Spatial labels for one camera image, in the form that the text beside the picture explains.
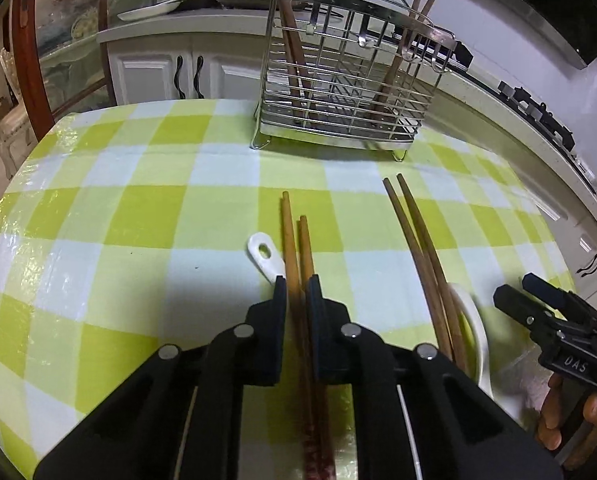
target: cabinet handle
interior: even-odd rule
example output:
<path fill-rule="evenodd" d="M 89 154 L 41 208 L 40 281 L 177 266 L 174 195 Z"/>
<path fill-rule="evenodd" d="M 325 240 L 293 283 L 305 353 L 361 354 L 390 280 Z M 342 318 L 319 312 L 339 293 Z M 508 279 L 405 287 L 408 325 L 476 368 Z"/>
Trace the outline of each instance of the cabinet handle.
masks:
<path fill-rule="evenodd" d="M 174 88 L 179 92 L 179 99 L 185 99 L 185 94 L 181 90 L 179 85 L 179 76 L 181 75 L 182 69 L 182 56 L 176 58 L 176 73 L 174 74 Z"/>
<path fill-rule="evenodd" d="M 581 274 L 581 272 L 585 272 L 586 270 L 592 269 L 592 266 L 594 265 L 594 262 L 596 261 L 596 259 L 597 259 L 597 253 L 594 255 L 594 258 L 592 258 L 590 265 L 588 265 L 587 267 L 581 267 L 579 270 L 576 271 L 576 273 Z"/>
<path fill-rule="evenodd" d="M 200 76 L 200 71 L 203 69 L 204 64 L 205 60 L 203 59 L 203 56 L 198 56 L 196 60 L 196 75 L 194 76 L 194 89 L 199 99 L 205 99 L 203 94 L 200 93 L 200 89 L 198 88 L 198 76 Z"/>
<path fill-rule="evenodd" d="M 596 263 L 596 267 L 594 267 L 594 270 L 591 270 L 590 272 L 584 272 L 583 274 L 581 274 L 581 277 L 584 278 L 585 276 L 589 276 L 590 274 L 594 274 L 597 271 L 597 263 Z"/>

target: white curved handle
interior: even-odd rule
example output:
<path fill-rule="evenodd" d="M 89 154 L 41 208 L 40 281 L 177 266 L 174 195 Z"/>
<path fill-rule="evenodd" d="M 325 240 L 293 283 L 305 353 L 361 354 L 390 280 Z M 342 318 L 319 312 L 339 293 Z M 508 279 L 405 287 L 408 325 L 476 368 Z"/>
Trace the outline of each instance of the white curved handle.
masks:
<path fill-rule="evenodd" d="M 454 303 L 461 309 L 463 315 L 467 318 L 467 323 L 474 335 L 477 344 L 477 371 L 476 382 L 488 396 L 494 398 L 492 393 L 492 383 L 490 380 L 490 351 L 487 344 L 487 335 L 485 327 L 477 306 L 472 297 L 462 286 L 456 283 L 449 283 L 450 292 Z"/>
<path fill-rule="evenodd" d="M 285 278 L 285 262 L 270 235 L 255 233 L 250 236 L 247 241 L 247 252 L 250 253 L 256 266 L 272 285 L 276 282 L 277 276 Z"/>

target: table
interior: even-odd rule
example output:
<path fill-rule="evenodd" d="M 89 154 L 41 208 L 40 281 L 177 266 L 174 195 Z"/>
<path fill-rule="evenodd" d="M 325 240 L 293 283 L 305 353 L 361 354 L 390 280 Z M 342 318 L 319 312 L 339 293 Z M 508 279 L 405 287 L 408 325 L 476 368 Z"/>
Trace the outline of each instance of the table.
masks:
<path fill-rule="evenodd" d="M 271 286 L 245 253 L 280 244 L 279 201 L 307 214 L 326 297 L 405 347 L 435 341 L 409 250 L 381 182 L 402 172 L 448 281 L 483 317 L 493 369 L 528 348 L 493 307 L 526 272 L 572 289 L 546 223 L 494 153 L 423 128 L 389 153 L 275 139 L 248 146 L 254 104 L 186 100 L 61 120 L 0 202 L 0 445 L 27 478 L 160 344 L 208 343 Z M 299 478 L 293 384 L 247 388 L 242 478 Z M 349 392 L 331 390 L 339 477 L 354 478 Z"/>

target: white countertop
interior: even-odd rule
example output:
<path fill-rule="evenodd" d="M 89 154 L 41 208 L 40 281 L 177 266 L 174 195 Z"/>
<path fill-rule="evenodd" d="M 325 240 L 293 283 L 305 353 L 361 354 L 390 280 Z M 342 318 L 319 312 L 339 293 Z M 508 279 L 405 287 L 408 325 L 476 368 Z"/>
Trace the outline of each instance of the white countertop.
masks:
<path fill-rule="evenodd" d="M 142 36 L 192 32 L 264 36 L 267 16 L 268 12 L 265 10 L 190 10 L 166 14 L 165 16 L 139 22 L 131 22 L 104 30 L 98 33 L 96 40 L 98 43 L 107 43 Z M 432 70 L 421 70 L 419 76 L 429 83 L 432 83 L 435 78 Z M 477 73 L 475 76 L 483 80 L 483 74 Z M 570 163 L 532 126 L 518 117 L 512 110 L 501 105 L 501 102 L 488 94 L 488 92 L 455 73 L 447 73 L 441 79 L 439 90 L 483 114 L 523 143 L 536 156 L 543 160 L 578 196 L 579 200 L 597 222 L 597 199 L 595 194 L 590 191 Z"/>

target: utensil holder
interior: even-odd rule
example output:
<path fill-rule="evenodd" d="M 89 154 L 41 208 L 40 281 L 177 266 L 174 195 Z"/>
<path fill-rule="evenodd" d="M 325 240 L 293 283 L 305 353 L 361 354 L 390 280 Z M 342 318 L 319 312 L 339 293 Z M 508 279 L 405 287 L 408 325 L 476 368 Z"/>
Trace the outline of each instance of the utensil holder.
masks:
<path fill-rule="evenodd" d="M 278 0 L 271 0 L 252 148 L 260 150 L 272 137 L 285 137 L 365 150 L 406 150 L 447 69 L 457 44 L 454 35 L 405 0 L 300 1 L 311 5 L 311 13 L 296 13 L 297 28 L 289 28 L 277 15 Z M 340 14 L 342 19 L 335 18 Z M 308 88 L 297 88 L 296 78 L 288 78 L 288 70 L 296 73 L 299 66 L 286 56 L 283 30 L 296 30 L 301 37 Z M 411 39 L 399 52 L 402 34 Z M 395 56 L 403 59 L 397 77 L 384 85 Z M 421 69 L 428 82 L 420 78 Z"/>

